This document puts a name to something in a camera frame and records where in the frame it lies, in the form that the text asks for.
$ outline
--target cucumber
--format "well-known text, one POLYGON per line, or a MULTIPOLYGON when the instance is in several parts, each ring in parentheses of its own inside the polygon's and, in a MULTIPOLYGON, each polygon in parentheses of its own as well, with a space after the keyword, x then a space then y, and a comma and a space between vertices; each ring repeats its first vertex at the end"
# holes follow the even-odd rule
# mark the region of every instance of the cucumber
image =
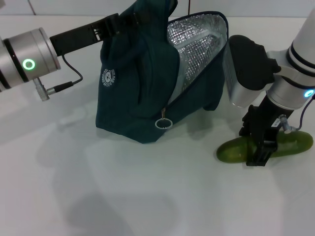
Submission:
MULTIPOLYGON (((302 131, 277 136, 278 150, 271 157, 289 156, 309 150, 313 146, 313 138, 302 131)), ((217 158, 226 163, 246 162, 256 151, 256 145, 251 137, 240 137, 222 144, 217 150, 217 158)))

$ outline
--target silver foil lining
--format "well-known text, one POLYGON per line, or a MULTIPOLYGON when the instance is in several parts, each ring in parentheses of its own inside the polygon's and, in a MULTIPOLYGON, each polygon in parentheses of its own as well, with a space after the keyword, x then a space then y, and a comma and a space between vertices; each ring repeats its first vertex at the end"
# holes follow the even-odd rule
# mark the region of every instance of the silver foil lining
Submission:
POLYGON ((227 28, 219 15, 191 16, 168 25, 167 37, 180 55, 180 71, 170 99, 184 91, 219 53, 227 41, 227 28))

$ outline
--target white logo patch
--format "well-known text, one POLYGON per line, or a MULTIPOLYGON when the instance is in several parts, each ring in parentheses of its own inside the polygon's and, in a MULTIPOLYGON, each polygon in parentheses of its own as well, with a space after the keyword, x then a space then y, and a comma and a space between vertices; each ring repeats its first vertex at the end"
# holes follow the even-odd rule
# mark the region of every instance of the white logo patch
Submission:
POLYGON ((116 79, 116 72, 115 70, 107 70, 105 69, 102 74, 102 83, 105 87, 111 86, 116 79))

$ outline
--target zipper pull ring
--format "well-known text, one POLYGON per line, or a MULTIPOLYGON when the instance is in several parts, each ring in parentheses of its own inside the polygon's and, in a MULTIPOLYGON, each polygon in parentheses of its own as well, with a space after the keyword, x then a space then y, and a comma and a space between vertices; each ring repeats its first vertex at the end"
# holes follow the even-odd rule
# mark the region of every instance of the zipper pull ring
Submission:
POLYGON ((166 108, 162 109, 162 118, 156 121, 156 128, 158 129, 169 129, 173 126, 173 121, 168 118, 165 118, 166 108))

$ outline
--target blue led light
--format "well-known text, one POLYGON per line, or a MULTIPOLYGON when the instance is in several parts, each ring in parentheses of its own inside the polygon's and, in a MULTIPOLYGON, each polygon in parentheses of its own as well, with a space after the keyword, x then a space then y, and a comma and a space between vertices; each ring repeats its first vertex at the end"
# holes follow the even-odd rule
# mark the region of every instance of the blue led light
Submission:
POLYGON ((311 96, 313 93, 314 93, 314 90, 311 89, 311 90, 306 91, 305 94, 304 94, 304 96, 305 96, 305 97, 309 97, 309 96, 311 96))

